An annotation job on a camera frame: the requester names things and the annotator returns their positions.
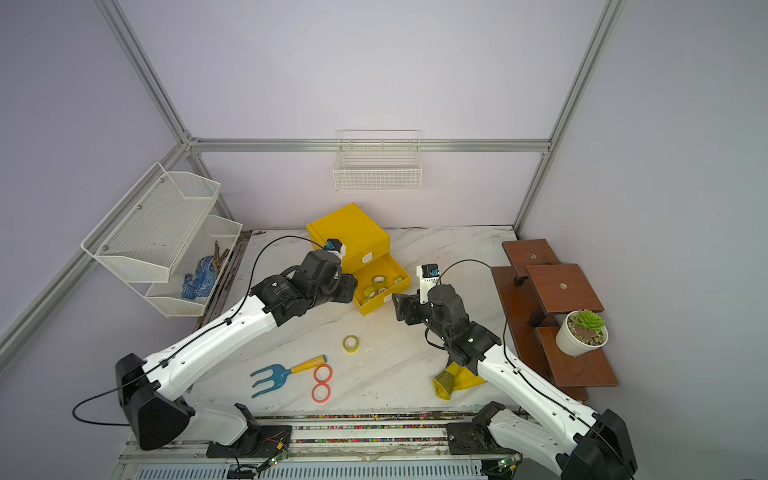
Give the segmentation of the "yellow drawer cabinet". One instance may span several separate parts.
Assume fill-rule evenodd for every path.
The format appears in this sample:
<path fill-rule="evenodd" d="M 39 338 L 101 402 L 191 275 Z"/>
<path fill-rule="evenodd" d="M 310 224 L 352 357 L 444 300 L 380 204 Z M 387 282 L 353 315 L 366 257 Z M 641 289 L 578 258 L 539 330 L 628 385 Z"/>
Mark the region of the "yellow drawer cabinet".
<path fill-rule="evenodd" d="M 358 280 L 353 303 L 363 316 L 389 302 L 393 293 L 405 293 L 410 287 L 410 275 L 392 256 L 389 234 L 356 204 L 349 204 L 308 224 L 307 232 L 317 243 L 338 239 L 344 245 L 342 270 Z M 377 275 L 385 276 L 386 282 L 375 284 L 373 278 Z M 403 281 L 393 284 L 397 276 L 402 276 Z M 376 288 L 376 295 L 361 305 L 363 292 L 369 286 Z M 377 295 L 377 290 L 382 287 L 387 288 L 386 292 Z"/>

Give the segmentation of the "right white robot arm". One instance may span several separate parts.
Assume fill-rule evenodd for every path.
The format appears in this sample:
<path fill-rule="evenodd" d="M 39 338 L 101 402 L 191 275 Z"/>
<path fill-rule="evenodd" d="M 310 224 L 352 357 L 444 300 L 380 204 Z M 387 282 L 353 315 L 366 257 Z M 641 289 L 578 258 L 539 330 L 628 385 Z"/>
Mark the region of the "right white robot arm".
<path fill-rule="evenodd" d="M 469 318 L 437 265 L 420 265 L 416 275 L 416 293 L 392 296 L 397 320 L 424 326 L 440 338 L 451 361 L 500 389 L 529 416 L 491 402 L 473 420 L 482 434 L 562 479 L 634 478 L 637 461 L 619 415 L 596 412 L 528 367 L 502 337 Z"/>

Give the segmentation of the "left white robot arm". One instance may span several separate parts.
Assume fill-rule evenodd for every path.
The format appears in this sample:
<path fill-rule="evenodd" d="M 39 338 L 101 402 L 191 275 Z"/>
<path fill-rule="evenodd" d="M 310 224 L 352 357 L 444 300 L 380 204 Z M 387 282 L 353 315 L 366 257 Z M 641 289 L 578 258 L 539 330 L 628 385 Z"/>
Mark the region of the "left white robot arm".
<path fill-rule="evenodd" d="M 342 270 L 345 253 L 340 240 L 329 239 L 301 264 L 250 283 L 236 306 L 199 331 L 145 358 L 121 358 L 113 391 L 140 449 L 194 440 L 257 450 L 259 426 L 245 405 L 199 402 L 188 390 L 239 348 L 289 320 L 328 302 L 350 303 L 358 281 Z"/>

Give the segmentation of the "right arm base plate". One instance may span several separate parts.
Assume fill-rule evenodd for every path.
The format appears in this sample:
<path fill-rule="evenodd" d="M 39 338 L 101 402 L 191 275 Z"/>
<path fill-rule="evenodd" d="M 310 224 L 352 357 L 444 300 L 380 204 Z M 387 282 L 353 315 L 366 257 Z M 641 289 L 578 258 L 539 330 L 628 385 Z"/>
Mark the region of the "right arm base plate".
<path fill-rule="evenodd" d="M 515 451 L 499 445 L 491 435 L 491 419 L 506 407 L 498 402 L 490 402 L 483 407 L 469 422 L 449 423 L 446 425 L 448 447 L 452 455 L 511 455 Z"/>

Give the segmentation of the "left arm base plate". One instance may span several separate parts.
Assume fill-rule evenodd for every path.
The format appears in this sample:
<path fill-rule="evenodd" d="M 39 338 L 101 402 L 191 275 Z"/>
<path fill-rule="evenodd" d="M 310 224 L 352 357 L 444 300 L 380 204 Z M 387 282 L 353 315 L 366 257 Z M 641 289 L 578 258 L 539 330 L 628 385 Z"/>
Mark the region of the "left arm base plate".
<path fill-rule="evenodd" d="M 229 446 L 210 442 L 207 458 L 271 459 L 287 451 L 292 434 L 290 425 L 259 424 L 244 404 L 236 403 L 234 407 L 246 421 L 245 432 Z"/>

